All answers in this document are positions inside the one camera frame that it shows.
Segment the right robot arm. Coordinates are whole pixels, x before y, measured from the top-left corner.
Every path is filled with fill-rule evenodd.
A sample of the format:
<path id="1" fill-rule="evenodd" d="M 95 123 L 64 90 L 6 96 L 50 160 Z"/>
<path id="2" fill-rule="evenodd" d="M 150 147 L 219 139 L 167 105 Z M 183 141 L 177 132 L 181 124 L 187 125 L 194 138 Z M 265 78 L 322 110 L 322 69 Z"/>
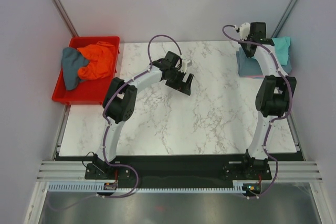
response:
<path id="1" fill-rule="evenodd" d="M 243 157 L 240 172 L 248 179 L 271 179 L 268 174 L 267 142 L 274 123 L 290 114 L 297 81 L 288 76 L 280 65 L 275 54 L 275 44 L 266 37 L 265 23 L 243 23 L 238 33 L 239 44 L 245 55 L 257 60 L 264 77 L 255 100 L 258 111 L 255 134 Z"/>

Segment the teal t shirt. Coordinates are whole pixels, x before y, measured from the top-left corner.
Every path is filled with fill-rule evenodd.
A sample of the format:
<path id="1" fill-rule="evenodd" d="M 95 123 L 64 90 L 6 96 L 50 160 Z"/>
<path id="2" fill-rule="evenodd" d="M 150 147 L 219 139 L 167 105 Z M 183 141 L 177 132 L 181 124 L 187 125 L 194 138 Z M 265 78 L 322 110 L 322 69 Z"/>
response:
<path id="1" fill-rule="evenodd" d="M 272 40 L 274 42 L 275 53 L 279 63 L 282 66 L 286 66 L 289 62 L 289 47 L 291 44 L 291 38 L 279 37 L 273 38 Z"/>

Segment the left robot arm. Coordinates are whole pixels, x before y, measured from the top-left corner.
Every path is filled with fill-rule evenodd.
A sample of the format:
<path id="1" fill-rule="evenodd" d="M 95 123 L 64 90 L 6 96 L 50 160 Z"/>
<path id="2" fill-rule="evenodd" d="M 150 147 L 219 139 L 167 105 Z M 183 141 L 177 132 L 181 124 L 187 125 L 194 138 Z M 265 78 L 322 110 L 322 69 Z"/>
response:
<path id="1" fill-rule="evenodd" d="M 169 51 L 164 58 L 151 62 L 145 70 L 128 80 L 113 78 L 102 105 L 102 115 L 106 120 L 105 131 L 99 150 L 86 166 L 85 179 L 112 179 L 119 167 L 133 169 L 129 165 L 113 164 L 112 161 L 117 156 L 122 128 L 134 112 L 137 95 L 161 81 L 165 81 L 168 87 L 176 91 L 191 95 L 194 75 L 190 73 L 186 81 L 183 80 L 190 66 L 191 60 Z"/>

